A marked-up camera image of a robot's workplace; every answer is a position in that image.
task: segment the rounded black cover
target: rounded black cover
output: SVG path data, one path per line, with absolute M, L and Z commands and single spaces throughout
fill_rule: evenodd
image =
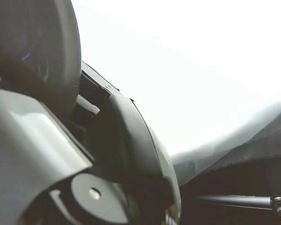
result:
M 65 121 L 80 75 L 80 39 L 70 0 L 0 0 L 3 88 L 44 102 Z

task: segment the windshield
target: windshield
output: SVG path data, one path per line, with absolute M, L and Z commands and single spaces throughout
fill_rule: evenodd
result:
M 72 0 L 82 59 L 174 156 L 281 99 L 281 1 Z

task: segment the white sky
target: white sky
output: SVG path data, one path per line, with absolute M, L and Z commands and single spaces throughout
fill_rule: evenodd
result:
M 82 59 L 133 98 L 169 153 L 281 96 L 280 0 L 72 0 Z

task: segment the white background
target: white background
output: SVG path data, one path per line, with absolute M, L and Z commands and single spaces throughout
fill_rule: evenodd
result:
M 281 98 L 279 0 L 72 0 L 82 59 L 171 155 Z

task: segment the blue mark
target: blue mark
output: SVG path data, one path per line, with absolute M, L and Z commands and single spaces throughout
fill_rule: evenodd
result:
M 30 56 L 30 53 L 28 53 L 27 55 L 25 55 L 25 56 L 22 58 L 22 60 L 27 59 L 28 56 Z

